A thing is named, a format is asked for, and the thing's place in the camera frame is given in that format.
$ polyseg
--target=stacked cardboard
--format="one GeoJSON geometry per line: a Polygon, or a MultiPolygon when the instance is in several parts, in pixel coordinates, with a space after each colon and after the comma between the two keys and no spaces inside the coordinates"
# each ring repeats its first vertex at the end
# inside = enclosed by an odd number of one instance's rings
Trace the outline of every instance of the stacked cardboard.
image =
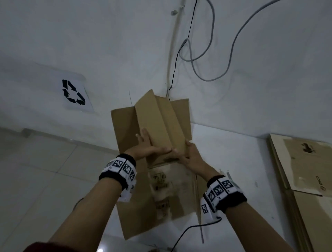
{"type": "MultiPolygon", "coordinates": [[[[177,148],[186,153],[185,139],[192,139],[188,99],[170,102],[148,91],[134,107],[111,111],[120,153],[138,144],[136,133],[146,128],[157,147],[177,148]]],[[[199,192],[206,182],[176,163],[169,154],[152,156],[136,164],[136,186],[130,202],[118,202],[117,209],[125,239],[157,225],[201,212],[199,192]]]]}
{"type": "Polygon", "coordinates": [[[300,251],[332,251],[332,145],[273,134],[268,144],[300,251]]]}

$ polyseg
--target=hand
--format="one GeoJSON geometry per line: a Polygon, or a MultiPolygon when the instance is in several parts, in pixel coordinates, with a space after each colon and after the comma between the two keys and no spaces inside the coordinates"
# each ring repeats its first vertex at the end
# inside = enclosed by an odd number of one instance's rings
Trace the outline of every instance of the hand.
{"type": "Polygon", "coordinates": [[[189,170],[201,176],[206,182],[212,177],[220,175],[220,173],[202,159],[195,144],[186,140],[186,145],[189,150],[189,158],[186,158],[177,149],[173,149],[172,157],[178,158],[180,164],[183,164],[189,170]]]}
{"type": "Polygon", "coordinates": [[[138,139],[138,145],[131,147],[130,149],[125,151],[126,154],[131,155],[136,161],[145,158],[151,154],[167,154],[172,150],[168,147],[152,146],[149,133],[145,128],[141,130],[141,135],[136,134],[136,137],[138,139]]]}

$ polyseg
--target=person's right hand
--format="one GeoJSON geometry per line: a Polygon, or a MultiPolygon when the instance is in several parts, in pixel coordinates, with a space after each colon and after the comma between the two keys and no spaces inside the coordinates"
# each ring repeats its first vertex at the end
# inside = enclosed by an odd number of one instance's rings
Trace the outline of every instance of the person's right hand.
{"type": "Polygon", "coordinates": [[[178,158],[179,163],[183,164],[192,172],[201,176],[205,181],[209,181],[212,177],[220,175],[213,167],[208,165],[201,157],[195,144],[186,140],[186,145],[189,150],[189,158],[179,153],[177,149],[173,149],[172,157],[178,158]]]}

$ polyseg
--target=wristband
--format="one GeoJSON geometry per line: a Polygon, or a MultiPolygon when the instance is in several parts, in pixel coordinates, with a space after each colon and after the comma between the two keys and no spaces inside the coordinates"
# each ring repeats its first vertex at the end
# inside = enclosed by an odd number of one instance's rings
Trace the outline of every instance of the wristband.
{"type": "Polygon", "coordinates": [[[103,178],[112,178],[118,181],[122,186],[122,193],[119,201],[128,202],[136,185],[136,162],[128,154],[120,154],[111,160],[103,169],[99,180],[103,178]]]}
{"type": "Polygon", "coordinates": [[[247,201],[238,185],[224,175],[213,177],[208,181],[207,186],[208,189],[201,199],[205,219],[214,220],[218,218],[218,210],[225,213],[228,207],[234,207],[247,201]]]}

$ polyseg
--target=person's left hand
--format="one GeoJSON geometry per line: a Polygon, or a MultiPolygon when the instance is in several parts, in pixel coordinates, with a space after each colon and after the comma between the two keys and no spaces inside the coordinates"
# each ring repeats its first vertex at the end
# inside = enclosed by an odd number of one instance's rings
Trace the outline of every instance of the person's left hand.
{"type": "Polygon", "coordinates": [[[138,145],[131,147],[124,152],[125,154],[131,155],[136,161],[145,158],[151,154],[167,154],[172,150],[168,147],[152,146],[149,133],[145,128],[141,130],[141,135],[136,134],[136,137],[138,139],[138,145]]]}

